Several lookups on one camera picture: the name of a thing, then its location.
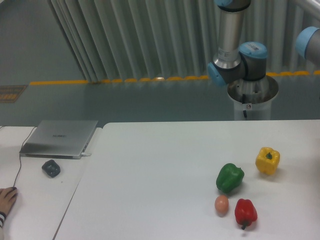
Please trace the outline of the person's hand on mouse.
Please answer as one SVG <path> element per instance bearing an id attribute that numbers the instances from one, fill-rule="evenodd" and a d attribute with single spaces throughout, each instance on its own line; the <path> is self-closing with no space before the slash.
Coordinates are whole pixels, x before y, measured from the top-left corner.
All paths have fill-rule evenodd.
<path id="1" fill-rule="evenodd" d="M 18 190 L 12 191 L 12 187 L 0 189 L 0 212 L 6 217 L 9 215 L 18 197 Z"/>

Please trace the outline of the striped sleeve forearm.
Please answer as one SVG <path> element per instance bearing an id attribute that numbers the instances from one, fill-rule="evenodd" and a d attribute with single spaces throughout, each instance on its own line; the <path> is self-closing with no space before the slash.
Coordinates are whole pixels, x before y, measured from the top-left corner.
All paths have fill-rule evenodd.
<path id="1" fill-rule="evenodd" d="M 4 222 L 6 220 L 6 215 L 3 212 L 0 212 L 0 240 L 4 240 Z"/>

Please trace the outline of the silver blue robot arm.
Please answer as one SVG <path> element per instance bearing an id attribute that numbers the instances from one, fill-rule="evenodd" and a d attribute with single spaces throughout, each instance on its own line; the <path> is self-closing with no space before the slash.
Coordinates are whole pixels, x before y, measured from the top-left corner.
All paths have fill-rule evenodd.
<path id="1" fill-rule="evenodd" d="M 207 73 L 218 86 L 237 80 L 259 81 L 266 76 L 267 48 L 259 42 L 240 45 L 245 10 L 251 0 L 214 0 L 220 9 L 218 51 L 207 65 Z M 294 0 L 320 20 L 319 0 Z M 320 66 L 320 28 L 305 28 L 296 38 L 295 49 L 304 59 Z"/>

